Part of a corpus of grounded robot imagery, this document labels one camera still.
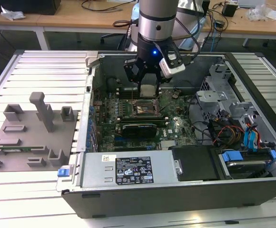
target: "motherboard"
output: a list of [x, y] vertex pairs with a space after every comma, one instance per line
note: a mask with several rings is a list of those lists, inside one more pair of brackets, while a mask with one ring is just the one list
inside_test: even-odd
[[98, 152], [167, 150], [196, 144], [187, 119], [191, 96], [161, 90], [141, 97], [136, 90], [94, 91], [94, 126]]

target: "desk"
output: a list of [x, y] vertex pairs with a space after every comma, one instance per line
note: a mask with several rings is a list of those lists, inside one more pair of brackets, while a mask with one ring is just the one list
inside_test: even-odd
[[[44, 34], [45, 31], [126, 33], [126, 28], [114, 28], [112, 24], [116, 20], [130, 19], [134, 4], [123, 5], [121, 7], [123, 11], [96, 13], [83, 9], [81, 2], [80, 0], [62, 0], [55, 15], [25, 14], [25, 19], [15, 21], [9, 21], [0, 15], [0, 29], [34, 31], [42, 50], [50, 49]], [[210, 7], [217, 2], [221, 2], [221, 0], [212, 0]], [[267, 2], [276, 6], [276, 0], [267, 0]], [[103, 9], [117, 4], [100, 0], [92, 2], [91, 7]], [[218, 7], [216, 10], [221, 12], [222, 7]], [[246, 9], [238, 9], [234, 17], [228, 18], [229, 26], [221, 34], [221, 37], [276, 39], [276, 21], [268, 19], [268, 21], [250, 22], [245, 16], [246, 11]], [[201, 37], [206, 37], [209, 30], [208, 22], [202, 30]]]
[[[221, 0], [212, 0], [210, 8], [215, 3], [221, 2]], [[267, 0], [267, 7], [276, 10], [276, 0]], [[216, 11], [222, 11], [223, 7], [218, 7]], [[246, 17], [247, 9], [238, 9], [234, 17], [227, 17], [229, 25], [226, 31], [221, 34], [221, 37], [226, 38], [255, 38], [255, 39], [276, 39], [276, 21], [268, 19], [267, 21], [249, 21]], [[225, 21], [222, 16], [214, 12], [214, 17]], [[210, 30], [210, 20], [207, 17], [207, 23], [205, 24], [202, 36], [207, 36], [207, 32]]]
[[[62, 0], [55, 15], [24, 14], [25, 19], [10, 21], [0, 14], [0, 30], [34, 31], [42, 50], [50, 50], [44, 34], [50, 32], [87, 32], [87, 33], [126, 33], [126, 28], [114, 28], [116, 20], [131, 17], [134, 4], [126, 4], [122, 11], [113, 13], [96, 13], [81, 7], [80, 0]], [[104, 9], [118, 3], [105, 0], [92, 2], [91, 8]]]

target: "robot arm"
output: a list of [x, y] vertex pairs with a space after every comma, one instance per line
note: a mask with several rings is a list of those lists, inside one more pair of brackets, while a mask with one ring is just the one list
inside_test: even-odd
[[135, 59], [127, 60], [124, 69], [131, 82], [140, 84], [147, 73], [155, 74], [159, 84], [185, 70], [177, 46], [172, 40], [178, 0], [140, 0], [138, 46]]

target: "gray base plate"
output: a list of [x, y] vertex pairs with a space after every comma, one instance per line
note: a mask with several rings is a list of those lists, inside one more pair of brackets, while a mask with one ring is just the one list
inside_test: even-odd
[[[58, 155], [60, 149], [63, 150], [67, 159], [65, 164], [68, 164], [69, 155], [72, 145], [72, 139], [76, 127], [78, 112], [73, 111], [75, 121], [63, 122], [59, 111], [53, 111], [54, 118], [54, 131], [47, 132], [44, 123], [40, 121], [36, 115], [36, 111], [24, 111], [23, 114], [18, 114], [20, 122], [9, 122], [5, 120], [2, 128], [0, 129], [0, 139], [20, 139], [20, 146], [43, 146], [46, 145], [50, 150]], [[11, 125], [25, 125], [25, 132], [5, 133], [3, 131], [5, 126]], [[45, 162], [45, 167], [30, 167], [27, 162], [28, 158], [42, 157]], [[0, 161], [3, 164], [0, 171], [55, 171], [60, 166], [52, 166], [50, 161], [47, 160], [47, 154], [33, 154], [32, 152], [8, 152], [6, 155], [0, 155]]]

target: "table leg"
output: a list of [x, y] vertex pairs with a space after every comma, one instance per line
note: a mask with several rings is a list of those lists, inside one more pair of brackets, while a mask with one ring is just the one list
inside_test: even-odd
[[248, 45], [249, 45], [249, 41], [250, 41], [251, 39], [249, 39], [249, 38], [246, 38], [245, 39], [245, 41], [243, 42], [243, 47], [248, 47]]
[[42, 50], [50, 50], [50, 45], [49, 42], [45, 36], [45, 32], [43, 27], [39, 27], [35, 33], [37, 34], [38, 40], [39, 40], [39, 45]]

